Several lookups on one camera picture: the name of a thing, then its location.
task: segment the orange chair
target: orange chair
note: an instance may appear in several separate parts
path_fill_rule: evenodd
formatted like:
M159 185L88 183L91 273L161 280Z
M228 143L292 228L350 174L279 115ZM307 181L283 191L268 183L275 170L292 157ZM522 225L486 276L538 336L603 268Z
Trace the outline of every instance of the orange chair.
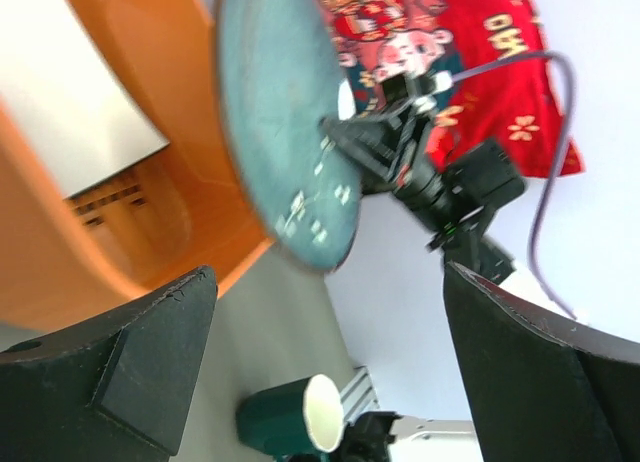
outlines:
M59 329L203 264L224 294L272 242L224 142L211 17L200 0L69 1L170 144L65 201L2 109L0 320Z
M271 241L225 145L209 12L201 0L69 2L115 74L170 141L122 176L74 198L74 208L105 252L139 283L155 288L208 264L224 293ZM121 204L96 203L113 194L129 195Z
M144 295L65 206L1 104L0 187L3 321L55 330Z

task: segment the white cup rim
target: white cup rim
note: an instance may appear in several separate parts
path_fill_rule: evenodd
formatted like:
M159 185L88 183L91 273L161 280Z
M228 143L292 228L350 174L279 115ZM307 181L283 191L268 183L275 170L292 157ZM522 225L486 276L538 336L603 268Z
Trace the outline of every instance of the white cup rim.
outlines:
M313 446L327 453L335 451L344 432L344 408L340 391L326 375L309 379L303 397L303 416Z

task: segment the cartoon character print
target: cartoon character print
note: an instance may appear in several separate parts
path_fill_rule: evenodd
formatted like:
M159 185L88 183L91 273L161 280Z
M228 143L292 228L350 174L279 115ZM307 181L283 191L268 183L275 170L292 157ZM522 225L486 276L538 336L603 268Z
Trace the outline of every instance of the cartoon character print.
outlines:
M339 9L333 26L350 40L371 42L387 38L396 30L406 29L407 8L404 0L365 0Z
M437 28L438 16L449 8L444 0L414 0L413 4L419 9L414 14L413 23L428 31Z
M362 114L372 110L378 103L374 89L375 81L356 55L356 44L340 38L334 39L334 44L338 50L340 67L345 71L353 92L356 113Z
M378 67L374 70L376 82L404 72L422 75L432 63L445 55L445 46L453 41L448 30L433 32L414 29L398 32L378 49Z
M432 32L413 29L396 33L378 49L378 66L373 71L374 79L379 84L405 72L413 75L422 75L427 71L448 71L452 74L462 72L462 59L453 45L453 34L446 29ZM434 96L440 110L449 105L455 91L456 87L452 87Z

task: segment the round plate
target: round plate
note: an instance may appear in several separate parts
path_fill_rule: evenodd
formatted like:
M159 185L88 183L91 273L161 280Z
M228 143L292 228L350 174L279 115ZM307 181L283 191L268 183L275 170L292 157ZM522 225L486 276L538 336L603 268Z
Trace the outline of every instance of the round plate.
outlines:
M346 258L360 204L358 171L321 133L344 74L313 0L222 0L217 66L225 130L270 232L304 264Z

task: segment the red cloth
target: red cloth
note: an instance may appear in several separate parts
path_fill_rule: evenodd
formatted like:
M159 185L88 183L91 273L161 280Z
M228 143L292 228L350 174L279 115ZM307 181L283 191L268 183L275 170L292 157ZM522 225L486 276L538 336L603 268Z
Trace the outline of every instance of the red cloth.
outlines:
M531 0L318 0L361 112L403 71L453 73L545 47ZM474 77L438 98L428 152L443 168L496 137L525 176L547 177L562 115L545 61ZM572 142L562 175L584 170Z

